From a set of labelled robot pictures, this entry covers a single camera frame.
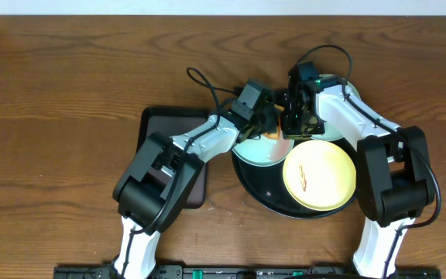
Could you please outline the green orange sponge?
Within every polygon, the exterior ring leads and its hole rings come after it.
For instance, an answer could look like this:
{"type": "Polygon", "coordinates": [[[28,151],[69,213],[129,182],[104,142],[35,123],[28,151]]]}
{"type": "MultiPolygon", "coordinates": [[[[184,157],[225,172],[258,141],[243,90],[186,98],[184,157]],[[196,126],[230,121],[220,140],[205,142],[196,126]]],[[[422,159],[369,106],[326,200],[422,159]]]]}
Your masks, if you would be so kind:
{"type": "Polygon", "coordinates": [[[284,107],[280,105],[274,105],[273,106],[273,115],[274,120],[271,122],[272,124],[275,124],[274,128],[268,129],[264,136],[268,139],[277,140],[280,137],[281,133],[281,114],[284,111],[284,107]]]}

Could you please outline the light blue plate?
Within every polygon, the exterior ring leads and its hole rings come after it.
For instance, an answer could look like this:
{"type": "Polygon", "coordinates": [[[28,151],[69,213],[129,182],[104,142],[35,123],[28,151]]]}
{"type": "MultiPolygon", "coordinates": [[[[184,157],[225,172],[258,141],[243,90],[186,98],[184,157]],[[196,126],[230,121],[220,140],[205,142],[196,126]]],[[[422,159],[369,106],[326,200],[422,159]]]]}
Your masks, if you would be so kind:
{"type": "MultiPolygon", "coordinates": [[[[360,94],[355,88],[355,86],[349,81],[348,86],[352,90],[352,93],[357,97],[360,98],[360,94]]],[[[324,123],[324,133],[321,135],[313,135],[313,140],[324,140],[328,142],[333,142],[337,140],[341,140],[343,138],[343,135],[340,134],[339,131],[336,130],[335,127],[330,126],[327,122],[324,123]]]]}
{"type": "Polygon", "coordinates": [[[283,161],[293,149],[291,139],[269,139],[260,136],[236,144],[232,152],[244,163],[255,167],[271,167],[283,161]]]}

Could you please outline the yellow plate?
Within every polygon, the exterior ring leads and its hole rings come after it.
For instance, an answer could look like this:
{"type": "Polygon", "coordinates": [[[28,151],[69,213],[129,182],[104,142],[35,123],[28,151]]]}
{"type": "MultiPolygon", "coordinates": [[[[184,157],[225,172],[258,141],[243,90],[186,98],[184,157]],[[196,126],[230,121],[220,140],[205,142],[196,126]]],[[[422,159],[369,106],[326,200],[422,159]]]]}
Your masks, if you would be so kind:
{"type": "Polygon", "coordinates": [[[282,175],[290,196],[315,211],[340,208],[355,193],[356,169],[351,157],[328,141],[296,145],[284,160],[282,175]]]}

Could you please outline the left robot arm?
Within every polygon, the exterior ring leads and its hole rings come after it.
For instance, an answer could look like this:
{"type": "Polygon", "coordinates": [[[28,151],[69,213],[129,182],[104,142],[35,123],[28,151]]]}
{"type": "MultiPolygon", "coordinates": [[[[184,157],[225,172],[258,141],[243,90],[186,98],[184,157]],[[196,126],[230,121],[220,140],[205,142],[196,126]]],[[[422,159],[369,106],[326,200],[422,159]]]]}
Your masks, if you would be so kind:
{"type": "Polygon", "coordinates": [[[249,138],[274,133],[279,122],[280,110],[266,103],[246,111],[219,109],[179,136],[149,135],[112,194],[123,224],[115,276],[148,277],[156,266],[161,233],[184,208],[205,164],[249,138]]]}

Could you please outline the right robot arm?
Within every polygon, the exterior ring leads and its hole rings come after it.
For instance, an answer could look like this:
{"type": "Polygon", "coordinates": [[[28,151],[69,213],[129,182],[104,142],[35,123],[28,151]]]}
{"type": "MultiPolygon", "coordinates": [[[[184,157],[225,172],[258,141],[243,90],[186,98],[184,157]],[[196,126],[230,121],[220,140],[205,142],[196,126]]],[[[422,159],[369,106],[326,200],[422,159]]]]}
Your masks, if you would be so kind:
{"type": "Polygon", "coordinates": [[[426,138],[416,126],[401,128],[374,112],[345,79],[318,77],[289,83],[286,116],[298,120],[311,112],[331,124],[356,151],[357,199],[365,226],[353,263],[364,277],[386,278],[408,229],[424,207],[435,205],[430,225],[441,210],[441,190],[431,169],[426,138]]]}

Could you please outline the black rectangular tray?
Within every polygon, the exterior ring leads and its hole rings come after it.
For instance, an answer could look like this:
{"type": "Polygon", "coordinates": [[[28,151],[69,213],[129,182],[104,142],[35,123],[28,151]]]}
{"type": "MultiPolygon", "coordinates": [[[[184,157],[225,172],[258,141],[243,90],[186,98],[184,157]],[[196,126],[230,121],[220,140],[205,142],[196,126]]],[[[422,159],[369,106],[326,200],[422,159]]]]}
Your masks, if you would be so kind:
{"type": "MultiPolygon", "coordinates": [[[[178,136],[206,122],[210,111],[206,108],[153,106],[143,110],[139,126],[136,151],[139,151],[147,136],[159,132],[164,136],[178,136]]],[[[204,204],[208,166],[204,165],[187,198],[184,208],[197,209],[204,204]]]]}

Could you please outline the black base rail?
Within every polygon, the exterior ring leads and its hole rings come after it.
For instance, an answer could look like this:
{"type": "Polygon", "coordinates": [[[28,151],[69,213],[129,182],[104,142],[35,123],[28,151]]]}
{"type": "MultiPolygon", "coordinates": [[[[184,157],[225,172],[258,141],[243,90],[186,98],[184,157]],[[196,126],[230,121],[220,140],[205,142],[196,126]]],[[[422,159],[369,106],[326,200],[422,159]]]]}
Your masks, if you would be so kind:
{"type": "MultiPolygon", "coordinates": [[[[112,279],[118,278],[111,265],[96,267],[55,267],[53,279],[112,279]]],[[[160,265],[149,279],[280,279],[280,278],[359,278],[350,267],[310,267],[306,269],[213,268],[160,265]]]]}

